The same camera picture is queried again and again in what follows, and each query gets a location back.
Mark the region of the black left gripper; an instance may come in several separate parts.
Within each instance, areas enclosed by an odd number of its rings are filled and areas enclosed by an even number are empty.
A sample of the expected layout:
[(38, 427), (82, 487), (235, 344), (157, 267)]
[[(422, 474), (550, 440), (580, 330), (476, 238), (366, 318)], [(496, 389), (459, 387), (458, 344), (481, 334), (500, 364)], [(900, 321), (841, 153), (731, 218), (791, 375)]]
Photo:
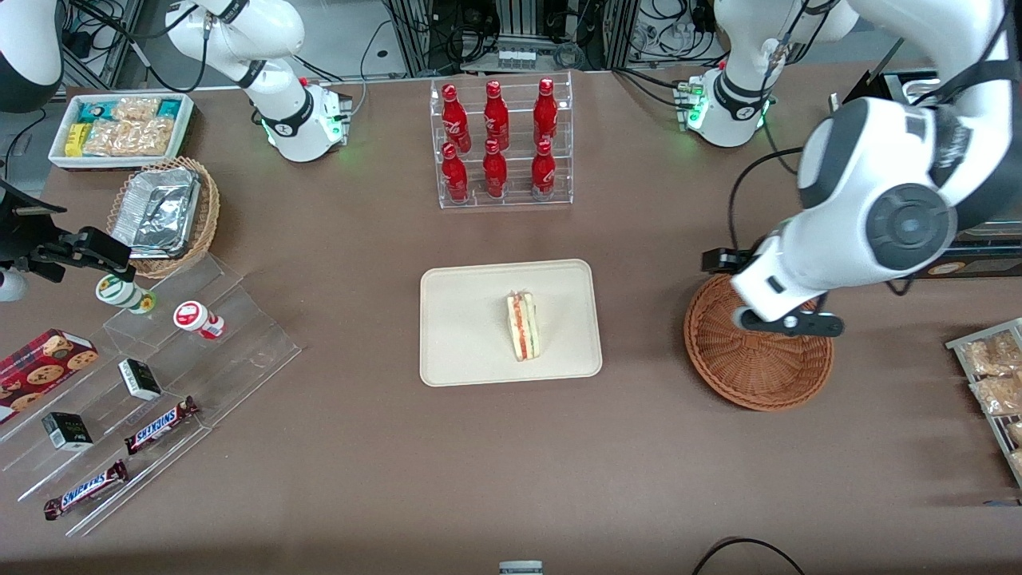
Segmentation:
[(736, 276), (756, 257), (756, 250), (708, 250), (702, 255), (702, 272)]

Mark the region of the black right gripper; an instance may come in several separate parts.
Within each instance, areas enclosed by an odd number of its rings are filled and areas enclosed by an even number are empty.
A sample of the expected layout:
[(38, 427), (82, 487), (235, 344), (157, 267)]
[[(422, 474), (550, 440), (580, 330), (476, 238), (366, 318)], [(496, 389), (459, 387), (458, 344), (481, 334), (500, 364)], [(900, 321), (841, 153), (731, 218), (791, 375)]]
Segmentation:
[[(10, 183), (1, 185), (2, 266), (60, 283), (65, 266), (80, 263), (74, 257), (72, 244), (63, 240), (67, 232), (52, 219), (67, 212), (66, 208), (29, 196)], [(96, 227), (80, 229), (80, 253), (110, 274), (133, 273), (132, 249)]]

